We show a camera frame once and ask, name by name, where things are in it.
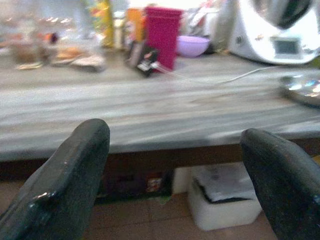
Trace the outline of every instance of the kitchen counter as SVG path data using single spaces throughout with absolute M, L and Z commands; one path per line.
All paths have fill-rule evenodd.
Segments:
M 238 144 L 260 128 L 288 139 L 320 137 L 320 109 L 283 97 L 279 78 L 319 73 L 276 67 L 233 55 L 178 57 L 174 74 L 149 78 L 106 53 L 101 73 L 44 66 L 15 70 L 0 57 L 0 162 L 48 158 L 81 122 L 110 127 L 110 152 L 132 153 Z

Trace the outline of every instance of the appliance display screen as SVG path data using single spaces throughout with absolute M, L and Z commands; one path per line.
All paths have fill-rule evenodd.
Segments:
M 274 40 L 277 54 L 298 54 L 297 40 Z

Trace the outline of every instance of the white cable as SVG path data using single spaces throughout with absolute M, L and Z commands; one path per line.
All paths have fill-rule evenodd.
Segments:
M 157 69 L 158 71 L 164 73 L 164 74 L 169 74 L 171 76 L 175 76 L 175 77 L 179 77 L 181 79 L 184 79 L 184 80 L 188 80 L 188 81 L 192 81 L 192 82 L 198 82 L 198 83 L 202 83 L 202 84 L 210 84 L 210 85 L 219 85 L 219 84 L 226 84 L 226 83 L 230 83 L 230 82 L 233 82 L 235 80 L 238 80 L 238 79 L 241 79 L 243 77 L 246 77 L 250 74 L 253 74 L 253 73 L 256 73 L 256 72 L 259 72 L 259 71 L 263 71 L 263 70 L 268 70 L 268 69 L 274 69 L 274 68 L 279 68 L 281 66 L 267 66 L 267 67 L 261 67 L 261 68 L 257 68 L 255 70 L 252 70 L 252 71 L 249 71 L 249 72 L 246 72 L 240 76 L 236 76 L 230 80 L 226 80 L 226 81 L 219 81 L 219 82 L 213 82 L 213 83 L 208 83 L 208 82 L 203 82 L 203 81 L 197 81 L 197 80 L 194 80 L 194 79 L 191 79 L 189 77 L 186 77 L 186 76 L 183 76 L 183 75 L 180 75 L 180 74 L 177 74 L 177 73 L 174 73 L 172 71 L 170 71 L 169 69 L 166 69 L 166 67 L 162 66 L 159 62 L 155 62 L 155 69 Z

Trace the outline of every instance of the tiled floor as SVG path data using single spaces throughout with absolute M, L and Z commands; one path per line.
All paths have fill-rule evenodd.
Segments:
M 23 182 L 0 183 L 0 214 Z M 158 199 L 94 206 L 85 240 L 277 240 L 263 213 L 249 225 L 201 231 L 191 217 L 187 194 L 166 204 Z

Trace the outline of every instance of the pink container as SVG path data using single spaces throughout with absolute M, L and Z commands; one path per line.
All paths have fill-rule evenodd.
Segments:
M 177 36 L 183 13 L 179 9 L 146 7 L 146 44 L 159 51 L 157 60 L 173 70 Z

